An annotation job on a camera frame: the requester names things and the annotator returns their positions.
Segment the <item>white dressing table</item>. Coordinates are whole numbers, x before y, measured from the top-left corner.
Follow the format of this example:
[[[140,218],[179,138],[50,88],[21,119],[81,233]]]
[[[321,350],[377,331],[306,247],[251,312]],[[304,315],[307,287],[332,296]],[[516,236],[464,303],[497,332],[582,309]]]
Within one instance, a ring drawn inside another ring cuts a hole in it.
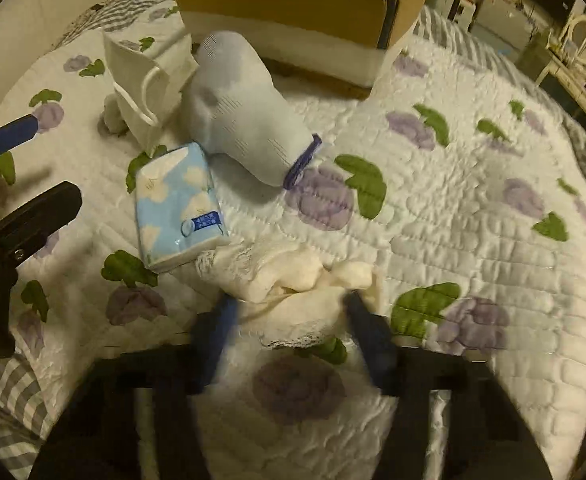
[[[586,116],[586,14],[571,15],[560,32],[543,41],[548,62],[535,79],[540,88],[558,88]]]

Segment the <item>white lace cloth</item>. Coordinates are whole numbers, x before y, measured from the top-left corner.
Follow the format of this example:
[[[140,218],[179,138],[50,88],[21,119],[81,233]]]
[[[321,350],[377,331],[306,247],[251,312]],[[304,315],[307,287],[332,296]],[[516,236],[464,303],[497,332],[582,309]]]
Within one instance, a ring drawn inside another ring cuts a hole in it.
[[[200,278],[239,300],[244,335],[270,348],[308,348],[345,330],[343,297],[360,292],[369,309],[383,304],[383,274],[371,263],[327,266],[305,244],[262,240],[205,250]]]

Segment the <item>light blue sock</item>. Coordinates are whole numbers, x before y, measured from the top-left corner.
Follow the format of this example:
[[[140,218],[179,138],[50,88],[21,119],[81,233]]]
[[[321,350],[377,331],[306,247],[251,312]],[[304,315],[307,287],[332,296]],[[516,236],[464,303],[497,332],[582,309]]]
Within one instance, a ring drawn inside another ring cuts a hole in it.
[[[269,186],[293,188],[321,137],[277,90],[249,41],[238,32],[213,32],[194,58],[199,67],[181,101],[191,139],[208,154],[229,156]]]

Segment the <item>brown cardboard box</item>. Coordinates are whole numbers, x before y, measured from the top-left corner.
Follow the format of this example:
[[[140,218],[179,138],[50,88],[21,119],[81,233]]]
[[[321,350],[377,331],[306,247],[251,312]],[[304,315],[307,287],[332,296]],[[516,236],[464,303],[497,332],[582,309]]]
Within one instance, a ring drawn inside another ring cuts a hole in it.
[[[366,99],[417,24],[425,0],[175,0],[200,44],[242,35],[271,70]]]

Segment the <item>blue cloud tissue pack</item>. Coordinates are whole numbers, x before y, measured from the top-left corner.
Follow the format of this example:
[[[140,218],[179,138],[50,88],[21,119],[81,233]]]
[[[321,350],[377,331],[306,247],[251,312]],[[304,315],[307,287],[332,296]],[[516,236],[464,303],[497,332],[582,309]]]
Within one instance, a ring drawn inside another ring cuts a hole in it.
[[[135,205],[140,259],[155,273],[174,270],[230,242],[212,174],[197,143],[141,167]]]

